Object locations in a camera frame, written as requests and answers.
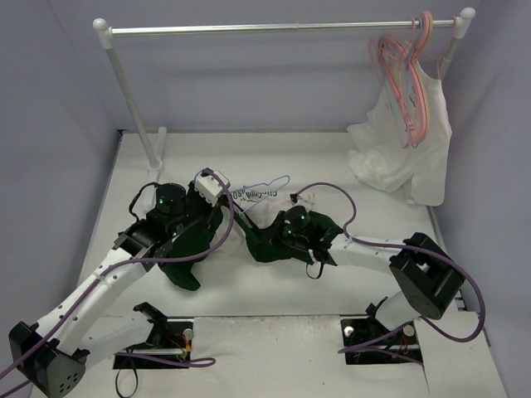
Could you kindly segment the white and green t-shirt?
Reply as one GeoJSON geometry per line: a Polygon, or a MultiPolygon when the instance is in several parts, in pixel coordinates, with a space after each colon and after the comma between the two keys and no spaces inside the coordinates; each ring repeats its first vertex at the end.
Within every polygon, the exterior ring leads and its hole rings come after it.
{"type": "MultiPolygon", "coordinates": [[[[291,193],[291,207],[279,210],[265,227],[258,226],[237,203],[234,205],[234,225],[241,228],[246,248],[254,261],[267,264],[294,259],[306,265],[316,262],[334,264],[328,249],[333,238],[343,230],[329,216],[307,209],[304,205],[307,201],[300,192],[291,193]]],[[[182,258],[207,251],[223,218],[220,208],[211,211],[177,238],[168,257],[182,258]]]]}

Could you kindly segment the blue plastic hanger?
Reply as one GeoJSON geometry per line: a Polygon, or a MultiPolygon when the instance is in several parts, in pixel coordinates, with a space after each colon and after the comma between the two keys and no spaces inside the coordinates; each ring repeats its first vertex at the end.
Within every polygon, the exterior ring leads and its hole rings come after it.
{"type": "Polygon", "coordinates": [[[285,174],[268,182],[258,182],[231,191],[231,195],[243,213],[247,213],[263,201],[276,197],[278,192],[290,183],[290,175],[285,174]]]}

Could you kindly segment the pink plastic hanger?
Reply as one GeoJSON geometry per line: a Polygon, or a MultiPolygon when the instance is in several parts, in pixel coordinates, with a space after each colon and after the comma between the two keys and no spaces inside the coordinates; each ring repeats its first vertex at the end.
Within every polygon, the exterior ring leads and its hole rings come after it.
{"type": "MultiPolygon", "coordinates": [[[[408,41],[401,42],[396,37],[392,37],[397,39],[403,45],[407,53],[405,56],[404,70],[405,96],[407,112],[410,115],[414,125],[412,128],[412,143],[408,147],[416,148],[426,138],[427,130],[430,126],[429,105],[426,98],[425,86],[422,78],[420,77],[420,67],[418,65],[418,61],[424,50],[424,47],[431,39],[433,29],[433,19],[431,13],[421,12],[417,17],[414,17],[412,19],[412,29],[412,37],[408,41]]],[[[369,42],[368,49],[375,71],[377,73],[378,83],[381,87],[381,93],[383,94],[383,98],[387,106],[386,95],[383,92],[383,88],[379,80],[379,72],[377,71],[376,45],[378,39],[376,41],[371,40],[369,42]]]]}

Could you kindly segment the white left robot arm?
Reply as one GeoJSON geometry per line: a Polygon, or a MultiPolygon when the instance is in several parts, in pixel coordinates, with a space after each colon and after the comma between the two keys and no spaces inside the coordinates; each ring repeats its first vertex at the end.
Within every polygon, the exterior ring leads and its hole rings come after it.
{"type": "Polygon", "coordinates": [[[152,185],[153,209],[119,233],[96,270],[47,315],[12,328],[12,364],[2,376],[18,370],[45,396],[64,397],[105,358],[166,342],[168,317],[148,302],[135,304],[111,324],[101,317],[153,268],[182,289],[198,289],[192,267],[225,243],[227,235],[214,236],[222,220],[232,225],[236,215],[231,184],[213,171],[204,170],[188,187],[152,185]]]}

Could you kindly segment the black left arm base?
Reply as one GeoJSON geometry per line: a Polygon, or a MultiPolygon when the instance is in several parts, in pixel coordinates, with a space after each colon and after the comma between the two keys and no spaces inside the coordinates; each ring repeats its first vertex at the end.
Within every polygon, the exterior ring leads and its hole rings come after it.
{"type": "MultiPolygon", "coordinates": [[[[134,311],[144,315],[151,325],[151,330],[145,342],[126,347],[125,353],[153,355],[171,362],[185,362],[191,359],[194,335],[192,319],[169,318],[147,302],[136,305],[134,311]]],[[[114,358],[113,368],[117,370],[114,388],[118,397],[133,397],[136,394],[139,387],[139,369],[177,369],[176,366],[152,362],[148,359],[122,356],[114,358]],[[134,389],[130,393],[122,392],[119,387],[119,377],[123,370],[132,371],[134,377],[134,389]]]]}

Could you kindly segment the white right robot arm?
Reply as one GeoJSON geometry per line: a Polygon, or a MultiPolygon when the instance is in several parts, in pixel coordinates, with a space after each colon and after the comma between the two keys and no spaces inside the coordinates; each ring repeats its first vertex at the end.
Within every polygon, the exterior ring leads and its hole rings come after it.
{"type": "Polygon", "coordinates": [[[449,256],[420,232],[403,242],[348,237],[328,216],[303,206],[281,211],[272,230],[273,247],[308,265],[352,265],[392,275],[398,292],[368,308],[368,334],[378,342],[417,318],[441,319],[465,282],[449,256]]]}

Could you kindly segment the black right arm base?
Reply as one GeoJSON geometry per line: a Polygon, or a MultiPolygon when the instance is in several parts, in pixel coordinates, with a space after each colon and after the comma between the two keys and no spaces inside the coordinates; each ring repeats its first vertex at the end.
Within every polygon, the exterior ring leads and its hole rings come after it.
{"type": "Polygon", "coordinates": [[[360,351],[344,352],[347,366],[423,364],[416,329],[412,323],[398,332],[388,331],[376,320],[376,311],[382,306],[370,303],[365,316],[341,318],[343,347],[352,347],[369,342],[360,351]]]}

